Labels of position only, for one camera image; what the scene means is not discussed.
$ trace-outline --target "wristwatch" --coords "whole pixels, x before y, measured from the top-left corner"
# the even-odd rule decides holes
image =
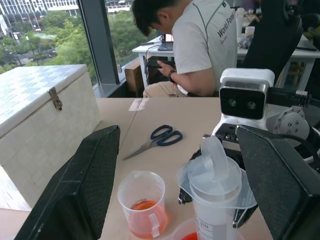
[[[169,79],[169,81],[172,82],[172,83],[174,83],[174,84],[176,84],[176,82],[173,81],[173,79],[171,78],[171,75],[172,75],[173,73],[176,73],[176,72],[177,72],[176,70],[171,70],[171,71],[169,72],[169,74],[168,74],[168,79]]]

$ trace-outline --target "blue scissor handle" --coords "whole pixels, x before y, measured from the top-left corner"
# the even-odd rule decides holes
[[[168,140],[169,138],[171,138],[172,136],[179,136],[177,137],[176,139],[172,140],[172,141],[168,141],[168,142],[165,142],[166,140]],[[165,147],[165,146],[170,146],[172,144],[176,144],[177,142],[179,142],[180,140],[182,140],[183,136],[181,134],[181,132],[179,131],[173,131],[173,132],[170,132],[168,133],[167,135],[165,135],[164,137],[162,137],[160,140],[158,140],[156,142],[156,144],[158,146],[161,146],[161,147]]]
[[[163,130],[163,129],[167,129],[167,131],[163,132],[163,133],[160,133],[158,135],[156,135],[159,131]],[[169,126],[169,125],[162,125],[160,127],[158,127],[156,130],[154,130],[152,133],[151,133],[151,140],[155,140],[157,138],[161,138],[169,133],[171,133],[173,131],[173,128],[172,126]]]

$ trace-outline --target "building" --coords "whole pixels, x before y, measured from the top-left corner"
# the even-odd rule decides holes
[[[107,13],[129,11],[133,0],[104,0]],[[40,29],[39,22],[48,11],[66,11],[78,15],[77,0],[0,0],[0,27],[7,35],[14,32],[16,23],[30,23],[33,29]]]

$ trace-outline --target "hand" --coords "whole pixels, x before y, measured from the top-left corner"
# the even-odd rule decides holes
[[[160,71],[160,73],[163,74],[163,76],[168,77],[169,73],[171,70],[175,70],[172,66],[163,63],[162,61],[157,61],[157,63],[162,67],[162,68],[158,68],[158,70]]]

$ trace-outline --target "box latch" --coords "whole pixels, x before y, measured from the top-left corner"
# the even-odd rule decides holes
[[[57,95],[56,88],[55,87],[51,88],[49,90],[49,94],[51,96],[51,99],[53,101],[53,104],[54,104],[55,108],[58,109],[59,111],[61,111],[63,104],[62,104],[62,101],[60,100],[60,98]]]

